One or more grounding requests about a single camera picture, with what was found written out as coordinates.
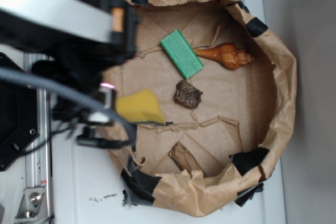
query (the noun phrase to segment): yellow sponge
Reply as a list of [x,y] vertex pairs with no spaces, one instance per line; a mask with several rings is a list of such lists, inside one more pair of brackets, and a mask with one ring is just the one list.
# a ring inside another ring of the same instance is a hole
[[159,100],[150,89],[143,89],[115,102],[117,113],[131,123],[156,122],[166,124]]

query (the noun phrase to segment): black bracket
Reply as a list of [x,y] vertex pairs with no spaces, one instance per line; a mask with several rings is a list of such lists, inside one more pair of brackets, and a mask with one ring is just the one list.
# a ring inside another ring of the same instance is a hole
[[[0,66],[23,70],[0,52]],[[38,136],[37,91],[0,81],[0,172]]]

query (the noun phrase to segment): wood piece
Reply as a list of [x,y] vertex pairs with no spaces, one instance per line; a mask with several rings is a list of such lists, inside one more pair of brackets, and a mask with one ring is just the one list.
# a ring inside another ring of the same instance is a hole
[[175,102],[189,109],[195,109],[201,102],[202,91],[192,86],[186,80],[180,81],[176,85]]
[[216,60],[229,69],[238,69],[254,61],[250,54],[244,49],[237,49],[234,43],[208,49],[194,49],[194,52],[200,57]]
[[201,170],[203,172],[203,177],[206,177],[205,172],[194,158],[193,154],[191,154],[180,141],[172,147],[172,150],[168,155],[175,161],[180,170],[187,170],[190,175],[192,170]]

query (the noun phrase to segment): gray cable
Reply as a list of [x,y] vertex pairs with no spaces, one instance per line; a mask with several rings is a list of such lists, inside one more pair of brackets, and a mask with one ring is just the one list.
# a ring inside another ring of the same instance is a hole
[[48,92],[56,93],[60,97],[63,97],[69,101],[77,103],[85,108],[91,109],[93,111],[98,111],[107,115],[112,121],[119,122],[125,128],[128,140],[122,141],[120,147],[127,145],[135,145],[136,131],[132,125],[125,119],[112,112],[109,109],[104,108],[104,105],[95,99],[78,92],[75,89],[69,88],[65,85],[59,84],[55,81],[45,79],[34,74],[28,74],[23,72],[17,72],[15,70],[0,67],[0,80],[17,84],[20,86],[31,85],[36,88],[45,89]]

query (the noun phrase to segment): sponge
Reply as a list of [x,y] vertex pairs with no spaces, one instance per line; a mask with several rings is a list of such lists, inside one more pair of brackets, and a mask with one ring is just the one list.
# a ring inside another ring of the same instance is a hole
[[150,89],[143,89],[115,102],[117,113],[131,123],[156,122],[166,124],[159,100]]
[[160,43],[185,79],[204,67],[179,30],[169,34]]

